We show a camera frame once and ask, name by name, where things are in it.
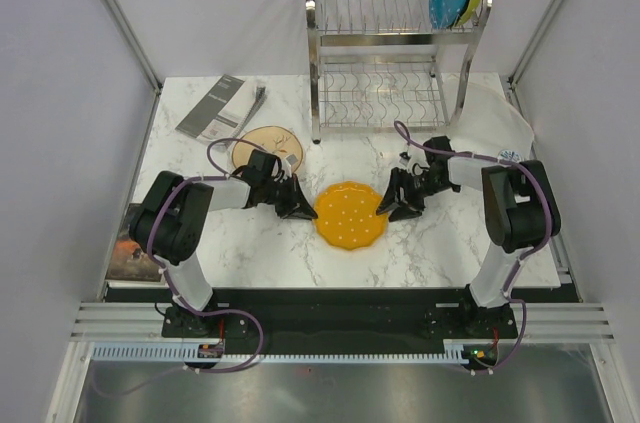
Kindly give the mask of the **orange polka dot plate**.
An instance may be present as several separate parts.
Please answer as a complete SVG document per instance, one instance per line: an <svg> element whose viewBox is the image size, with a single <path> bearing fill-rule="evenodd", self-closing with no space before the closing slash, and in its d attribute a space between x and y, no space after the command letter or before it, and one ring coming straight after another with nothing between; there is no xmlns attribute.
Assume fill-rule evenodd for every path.
<svg viewBox="0 0 640 423"><path fill-rule="evenodd" d="M359 250L376 243L388 226L376 210L382 196L369 185L345 181L330 185L314 202L316 232L330 246Z"/></svg>

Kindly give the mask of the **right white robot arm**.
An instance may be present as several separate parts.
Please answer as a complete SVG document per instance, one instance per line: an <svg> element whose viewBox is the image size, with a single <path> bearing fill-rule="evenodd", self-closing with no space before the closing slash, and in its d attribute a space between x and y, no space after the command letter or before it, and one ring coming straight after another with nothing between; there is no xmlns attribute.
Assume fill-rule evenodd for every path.
<svg viewBox="0 0 640 423"><path fill-rule="evenodd" d="M469 187L483 198L484 221L491 240L482 266L467 286L471 303L458 311L458 324L467 335L483 335L494 324L491 309L509 302L522 264L559 233L561 216L544 165L539 160L508 161L471 152L455 152L446 136L419 145L424 166L401 158L391 170L385 194L376 209L391 222L422 215L426 199Z"/></svg>

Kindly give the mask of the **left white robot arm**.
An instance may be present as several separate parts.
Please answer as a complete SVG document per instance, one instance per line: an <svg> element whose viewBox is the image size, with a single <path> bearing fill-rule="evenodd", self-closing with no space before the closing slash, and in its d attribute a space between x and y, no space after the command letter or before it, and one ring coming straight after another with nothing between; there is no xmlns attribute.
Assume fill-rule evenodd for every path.
<svg viewBox="0 0 640 423"><path fill-rule="evenodd" d="M185 325L198 336L211 335L220 321L209 306L213 288L197 258L206 219L216 211L261 204L271 205L281 219L318 218L289 162L262 149L228 176L185 178L164 170L134 213L130 239L158 266L174 302L187 310Z"/></svg>

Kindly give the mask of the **stainless steel dish rack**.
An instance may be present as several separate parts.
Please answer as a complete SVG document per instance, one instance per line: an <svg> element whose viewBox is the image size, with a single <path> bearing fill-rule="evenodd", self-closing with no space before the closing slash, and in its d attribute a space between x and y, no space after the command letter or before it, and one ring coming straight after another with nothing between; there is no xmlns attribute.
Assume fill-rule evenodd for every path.
<svg viewBox="0 0 640 423"><path fill-rule="evenodd" d="M311 140L385 132L397 120L442 131L460 120L493 0L435 28L428 0L305 0Z"/></svg>

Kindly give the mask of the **beige bird plate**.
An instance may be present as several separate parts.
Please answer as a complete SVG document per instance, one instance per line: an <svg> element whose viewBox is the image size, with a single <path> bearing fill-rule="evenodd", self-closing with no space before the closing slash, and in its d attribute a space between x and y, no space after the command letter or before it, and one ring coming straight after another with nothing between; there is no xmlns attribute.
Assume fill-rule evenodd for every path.
<svg viewBox="0 0 640 423"><path fill-rule="evenodd" d="M276 154L281 159L284 159L288 154L296 154L302 157L303 161L304 151L302 144L296 135L286 128L263 126L245 133L242 139L259 145L267 152ZM231 161L234 167L238 168L246 164L253 150L253 146L237 142L231 153Z"/></svg>

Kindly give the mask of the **white cloth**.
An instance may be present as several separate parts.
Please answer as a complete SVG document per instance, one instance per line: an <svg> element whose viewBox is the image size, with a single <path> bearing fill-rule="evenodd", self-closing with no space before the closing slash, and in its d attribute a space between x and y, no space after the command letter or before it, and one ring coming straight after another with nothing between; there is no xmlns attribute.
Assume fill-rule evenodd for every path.
<svg viewBox="0 0 640 423"><path fill-rule="evenodd" d="M498 158L503 149L531 156L534 132L521 114L488 79L469 82L461 116L445 129L454 151L469 151Z"/></svg>

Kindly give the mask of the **grey spiral bound booklet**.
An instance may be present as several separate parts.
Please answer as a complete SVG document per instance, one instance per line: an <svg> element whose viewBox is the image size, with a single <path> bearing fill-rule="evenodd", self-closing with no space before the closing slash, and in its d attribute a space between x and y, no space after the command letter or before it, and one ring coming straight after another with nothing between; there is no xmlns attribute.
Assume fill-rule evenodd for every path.
<svg viewBox="0 0 640 423"><path fill-rule="evenodd" d="M221 76L177 125L176 131L202 142L236 138L267 96L255 78Z"/></svg>

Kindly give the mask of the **Tale of Two Cities book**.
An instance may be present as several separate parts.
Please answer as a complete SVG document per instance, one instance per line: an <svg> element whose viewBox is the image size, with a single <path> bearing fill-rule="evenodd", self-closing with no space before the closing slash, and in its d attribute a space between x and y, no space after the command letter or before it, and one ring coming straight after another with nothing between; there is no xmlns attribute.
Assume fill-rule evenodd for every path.
<svg viewBox="0 0 640 423"><path fill-rule="evenodd" d="M153 263L140 245L129 236L129 227L139 204L130 203L119 227L113 246L106 279L141 284L160 284L158 266Z"/></svg>

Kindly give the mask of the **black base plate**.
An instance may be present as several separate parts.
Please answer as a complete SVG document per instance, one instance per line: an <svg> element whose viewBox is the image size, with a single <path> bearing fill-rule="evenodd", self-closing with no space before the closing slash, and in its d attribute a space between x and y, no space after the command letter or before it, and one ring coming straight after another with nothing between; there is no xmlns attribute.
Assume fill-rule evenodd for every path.
<svg viewBox="0 0 640 423"><path fill-rule="evenodd" d="M508 305L479 309L465 289L224 289L208 318L167 308L165 338L223 338L242 353L437 350L447 339L518 335Z"/></svg>

